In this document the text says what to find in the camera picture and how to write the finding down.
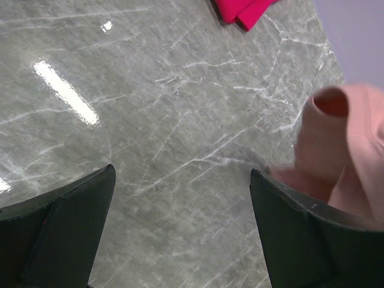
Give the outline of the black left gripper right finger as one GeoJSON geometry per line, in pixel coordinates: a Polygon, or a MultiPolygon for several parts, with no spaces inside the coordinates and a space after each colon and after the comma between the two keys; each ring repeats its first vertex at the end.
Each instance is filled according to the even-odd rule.
{"type": "Polygon", "coordinates": [[[383,287],[383,223],[253,169],[250,195],[274,288],[383,287]]]}

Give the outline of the pink t shirt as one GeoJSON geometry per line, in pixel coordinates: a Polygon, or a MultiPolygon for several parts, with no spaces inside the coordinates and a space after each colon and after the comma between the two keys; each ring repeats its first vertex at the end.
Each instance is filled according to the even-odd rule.
{"type": "Polygon", "coordinates": [[[294,162],[276,180],[339,210],[383,221],[383,91],[358,83],[310,96],[294,162]]]}

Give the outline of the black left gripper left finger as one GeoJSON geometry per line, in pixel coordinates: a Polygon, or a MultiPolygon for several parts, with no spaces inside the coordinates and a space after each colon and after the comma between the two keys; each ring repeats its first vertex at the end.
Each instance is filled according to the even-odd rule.
{"type": "Polygon", "coordinates": [[[109,164],[1,208],[1,287],[89,287],[113,197],[109,164]]]}

